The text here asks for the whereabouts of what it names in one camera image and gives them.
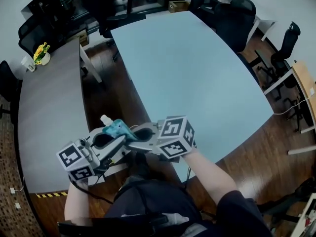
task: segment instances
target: white flower pot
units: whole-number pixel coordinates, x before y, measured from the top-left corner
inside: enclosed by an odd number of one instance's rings
[[[45,66],[49,62],[49,60],[50,60],[50,54],[46,53],[45,56],[41,60],[41,64]]]

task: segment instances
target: potted plant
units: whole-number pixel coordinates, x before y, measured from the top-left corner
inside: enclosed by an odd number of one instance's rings
[[[47,52],[49,48],[50,45],[47,45],[46,42],[38,47],[33,57],[35,64],[42,64],[44,66],[49,62],[50,54]]]

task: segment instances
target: person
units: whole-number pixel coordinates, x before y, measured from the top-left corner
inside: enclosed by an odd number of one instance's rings
[[[252,199],[245,199],[234,180],[207,160],[196,148],[183,159],[200,180],[217,205],[216,223],[203,221],[193,199],[182,189],[157,179],[148,178],[144,154],[137,153],[135,162],[141,171],[130,176],[116,195],[105,215],[111,220],[116,236],[272,236]],[[88,189],[85,182],[77,183]],[[65,219],[88,218],[88,195],[70,184],[65,206]]]

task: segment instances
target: yellow black warning tape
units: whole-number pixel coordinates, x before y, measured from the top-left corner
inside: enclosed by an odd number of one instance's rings
[[[67,196],[67,192],[58,192],[58,193],[47,193],[47,194],[36,194],[38,198],[52,198],[52,197],[61,197]]]

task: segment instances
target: white wall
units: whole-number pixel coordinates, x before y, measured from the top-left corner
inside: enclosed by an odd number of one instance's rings
[[[25,22],[21,10],[31,1],[0,0],[0,62],[6,60],[13,73],[20,79],[25,71],[20,62],[27,53],[18,45],[18,30]]]
[[[269,8],[278,19],[277,24],[268,35],[268,39],[276,48],[281,48],[284,33],[294,21],[301,29],[291,57],[287,60],[291,65],[294,60],[307,63],[310,73],[316,79],[316,0],[256,0]]]

